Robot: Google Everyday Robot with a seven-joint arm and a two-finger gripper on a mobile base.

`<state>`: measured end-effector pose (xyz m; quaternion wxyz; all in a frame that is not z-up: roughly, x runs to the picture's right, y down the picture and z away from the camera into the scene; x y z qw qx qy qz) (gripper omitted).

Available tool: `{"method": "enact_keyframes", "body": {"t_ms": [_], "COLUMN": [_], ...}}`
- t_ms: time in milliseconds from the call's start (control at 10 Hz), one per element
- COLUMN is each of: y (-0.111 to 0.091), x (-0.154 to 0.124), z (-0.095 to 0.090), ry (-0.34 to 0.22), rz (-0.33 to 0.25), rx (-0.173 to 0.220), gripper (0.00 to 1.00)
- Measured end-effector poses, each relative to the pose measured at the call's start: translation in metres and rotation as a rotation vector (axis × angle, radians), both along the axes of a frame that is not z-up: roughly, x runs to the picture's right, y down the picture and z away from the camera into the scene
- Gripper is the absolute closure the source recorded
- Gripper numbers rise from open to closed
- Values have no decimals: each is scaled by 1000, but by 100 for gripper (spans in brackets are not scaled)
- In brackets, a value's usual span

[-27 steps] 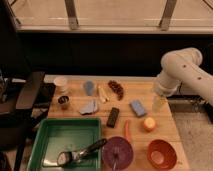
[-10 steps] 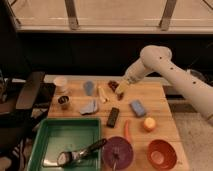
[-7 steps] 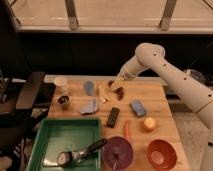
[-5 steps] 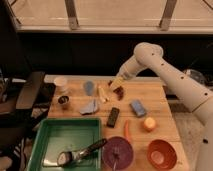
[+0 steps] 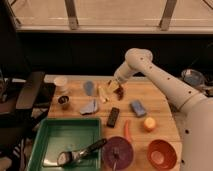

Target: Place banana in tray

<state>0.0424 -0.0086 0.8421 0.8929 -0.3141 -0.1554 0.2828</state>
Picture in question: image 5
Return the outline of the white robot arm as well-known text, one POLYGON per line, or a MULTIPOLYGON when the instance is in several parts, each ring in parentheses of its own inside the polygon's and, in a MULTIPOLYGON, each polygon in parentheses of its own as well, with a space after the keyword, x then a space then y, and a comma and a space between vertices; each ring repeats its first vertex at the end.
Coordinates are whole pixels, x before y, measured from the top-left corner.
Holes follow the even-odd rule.
POLYGON ((180 171, 213 171, 213 98, 156 66, 148 49, 130 48, 113 81, 125 84, 142 73, 186 115, 180 171))

